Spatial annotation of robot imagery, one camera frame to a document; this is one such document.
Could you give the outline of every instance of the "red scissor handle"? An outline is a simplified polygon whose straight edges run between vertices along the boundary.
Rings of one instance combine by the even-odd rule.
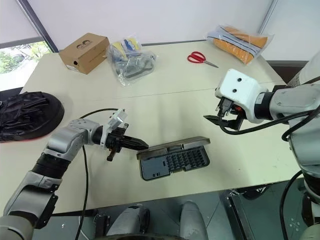
[[[194,64],[202,64],[206,57],[199,51],[193,51],[186,59]]]

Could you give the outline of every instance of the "white table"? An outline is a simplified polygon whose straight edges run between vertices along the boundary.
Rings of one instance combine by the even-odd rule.
[[[84,75],[66,69],[58,54],[48,54],[22,90],[43,91],[59,98],[65,107],[59,127],[96,109],[125,108],[125,122],[129,124],[126,135],[143,139],[151,146],[195,136],[210,138],[211,144],[205,147],[209,166],[152,181],[140,177],[135,151],[123,148],[113,162],[108,162],[109,152],[88,146],[87,209],[285,181],[297,172],[288,143],[281,140],[286,126],[231,136],[203,118],[216,113],[219,100],[214,90],[230,68],[256,78],[269,89],[275,83],[283,84],[262,57],[244,66],[208,42],[147,48],[159,56],[156,69],[130,87],[122,87],[116,81],[107,61]],[[186,58],[192,51],[204,53],[219,68],[189,63]],[[89,119],[103,125],[110,114],[100,112]],[[252,126],[245,122],[242,127]],[[49,135],[0,144],[0,210],[34,166],[48,138]],[[56,192],[59,200],[54,213],[81,210],[84,193],[85,170],[80,152]]]

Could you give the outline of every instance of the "window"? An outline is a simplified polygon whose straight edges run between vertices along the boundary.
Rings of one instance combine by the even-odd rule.
[[[0,91],[23,87],[44,54],[45,41],[0,49]]]

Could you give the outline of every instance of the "black bag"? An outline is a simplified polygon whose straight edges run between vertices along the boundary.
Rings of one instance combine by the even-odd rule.
[[[53,95],[37,91],[0,102],[0,142],[42,137],[61,122],[65,109]]]

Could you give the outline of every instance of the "white wall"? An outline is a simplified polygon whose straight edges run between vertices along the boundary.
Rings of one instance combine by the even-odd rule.
[[[58,49],[87,32],[111,42],[204,39],[218,24],[257,32],[271,0],[29,0]]]
[[[264,32],[274,34],[266,60],[310,60],[320,50],[320,1],[279,0]]]
[[[0,0],[0,43],[39,37],[16,0]]]

